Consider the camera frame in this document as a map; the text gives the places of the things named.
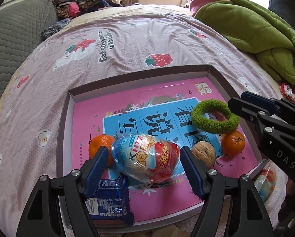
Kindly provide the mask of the brown walnut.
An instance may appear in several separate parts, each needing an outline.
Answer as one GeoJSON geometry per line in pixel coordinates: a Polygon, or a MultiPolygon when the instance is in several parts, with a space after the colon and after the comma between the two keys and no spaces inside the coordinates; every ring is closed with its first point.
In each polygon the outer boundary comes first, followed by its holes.
{"type": "Polygon", "coordinates": [[[206,166],[211,167],[216,160],[216,153],[214,147],[206,142],[199,141],[191,149],[192,154],[199,160],[203,161],[206,166]]]}

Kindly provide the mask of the blue red toy egg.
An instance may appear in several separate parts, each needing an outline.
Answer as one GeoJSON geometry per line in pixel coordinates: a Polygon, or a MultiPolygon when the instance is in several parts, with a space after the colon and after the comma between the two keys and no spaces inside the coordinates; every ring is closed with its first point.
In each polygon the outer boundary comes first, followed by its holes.
{"type": "Polygon", "coordinates": [[[142,183],[168,180],[180,160],[180,147],[145,133],[119,134],[111,146],[119,171],[142,183]]]}

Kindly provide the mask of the red white candy wrapper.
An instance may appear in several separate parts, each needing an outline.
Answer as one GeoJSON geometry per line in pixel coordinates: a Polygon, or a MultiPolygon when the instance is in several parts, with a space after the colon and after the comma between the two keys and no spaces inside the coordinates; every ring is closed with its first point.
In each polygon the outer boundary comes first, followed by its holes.
{"type": "Polygon", "coordinates": [[[288,84],[280,84],[280,92],[284,96],[284,98],[288,99],[289,101],[295,104],[295,94],[293,93],[291,87],[288,84]]]}

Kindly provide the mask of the blue snack packet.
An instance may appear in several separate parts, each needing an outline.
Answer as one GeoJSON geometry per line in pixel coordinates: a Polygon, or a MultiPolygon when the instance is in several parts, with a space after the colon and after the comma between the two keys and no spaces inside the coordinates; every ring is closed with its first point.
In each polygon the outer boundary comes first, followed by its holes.
{"type": "Polygon", "coordinates": [[[91,219],[120,220],[127,225],[134,223],[128,178],[123,174],[117,179],[101,179],[97,188],[86,195],[85,204],[91,219]]]}

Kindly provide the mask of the small orange tangerine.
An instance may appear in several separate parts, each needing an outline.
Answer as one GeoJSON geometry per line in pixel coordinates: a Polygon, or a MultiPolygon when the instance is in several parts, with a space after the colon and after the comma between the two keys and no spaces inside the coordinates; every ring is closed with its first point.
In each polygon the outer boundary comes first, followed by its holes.
{"type": "Polygon", "coordinates": [[[225,134],[221,139],[221,147],[226,155],[235,157],[244,150],[245,137],[239,131],[225,134]]]}

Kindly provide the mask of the green fleece blanket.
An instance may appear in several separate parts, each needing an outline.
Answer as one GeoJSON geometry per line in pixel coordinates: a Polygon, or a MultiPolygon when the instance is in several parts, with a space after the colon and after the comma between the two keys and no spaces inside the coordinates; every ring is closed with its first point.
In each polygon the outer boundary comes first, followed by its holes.
{"type": "Polygon", "coordinates": [[[295,30],[277,14],[249,0],[221,0],[202,6],[195,18],[254,54],[275,81],[295,86],[295,30]]]}

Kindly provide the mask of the black television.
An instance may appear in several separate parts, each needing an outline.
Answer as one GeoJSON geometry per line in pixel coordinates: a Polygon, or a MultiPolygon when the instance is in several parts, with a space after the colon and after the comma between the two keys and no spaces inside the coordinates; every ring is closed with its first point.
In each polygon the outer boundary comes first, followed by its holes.
{"type": "Polygon", "coordinates": [[[295,8],[287,0],[269,0],[268,9],[284,19],[295,30],[295,8]]]}

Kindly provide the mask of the pink pillow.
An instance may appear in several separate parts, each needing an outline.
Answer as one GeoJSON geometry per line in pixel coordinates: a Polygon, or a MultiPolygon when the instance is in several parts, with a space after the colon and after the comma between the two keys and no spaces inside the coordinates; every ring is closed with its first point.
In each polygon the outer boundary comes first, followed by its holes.
{"type": "Polygon", "coordinates": [[[191,11],[192,17],[194,17],[197,13],[197,11],[205,6],[206,4],[209,4],[211,2],[217,2],[217,1],[224,1],[224,0],[191,0],[189,4],[189,9],[191,11]]]}

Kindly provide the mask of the pink strawberry bedsheet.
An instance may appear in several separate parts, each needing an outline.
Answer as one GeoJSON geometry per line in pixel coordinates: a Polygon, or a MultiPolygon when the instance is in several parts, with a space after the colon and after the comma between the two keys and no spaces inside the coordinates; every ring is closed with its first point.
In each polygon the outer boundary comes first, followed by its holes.
{"type": "Polygon", "coordinates": [[[213,65],[237,93],[280,97],[278,84],[251,55],[175,6],[110,8],[74,19],[37,46],[0,99],[0,229],[15,236],[26,200],[42,174],[56,175],[60,116],[69,89],[148,70],[145,59],[169,54],[168,68],[213,65]]]}

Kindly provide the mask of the dark patterned cushion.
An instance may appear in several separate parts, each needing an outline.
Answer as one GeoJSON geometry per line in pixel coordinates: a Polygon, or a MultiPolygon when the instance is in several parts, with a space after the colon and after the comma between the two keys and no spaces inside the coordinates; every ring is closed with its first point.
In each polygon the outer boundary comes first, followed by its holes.
{"type": "Polygon", "coordinates": [[[64,27],[66,27],[71,22],[70,18],[62,19],[49,27],[47,27],[45,30],[41,33],[41,40],[45,41],[52,35],[56,34],[57,32],[61,31],[64,27]]]}

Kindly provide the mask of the grey quilted headboard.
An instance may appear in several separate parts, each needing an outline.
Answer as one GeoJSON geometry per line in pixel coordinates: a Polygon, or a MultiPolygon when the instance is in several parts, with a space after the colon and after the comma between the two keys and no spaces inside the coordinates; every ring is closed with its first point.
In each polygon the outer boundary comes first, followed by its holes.
{"type": "Polygon", "coordinates": [[[0,10],[0,99],[15,71],[57,22],[53,0],[25,0],[0,10]]]}

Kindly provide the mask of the clothes pile beside bed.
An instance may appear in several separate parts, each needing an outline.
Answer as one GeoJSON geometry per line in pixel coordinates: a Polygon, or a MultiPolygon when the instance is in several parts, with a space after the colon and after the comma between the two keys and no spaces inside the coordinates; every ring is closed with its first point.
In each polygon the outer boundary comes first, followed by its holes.
{"type": "Polygon", "coordinates": [[[121,7],[113,0],[53,0],[59,19],[73,19],[107,7],[121,7]]]}

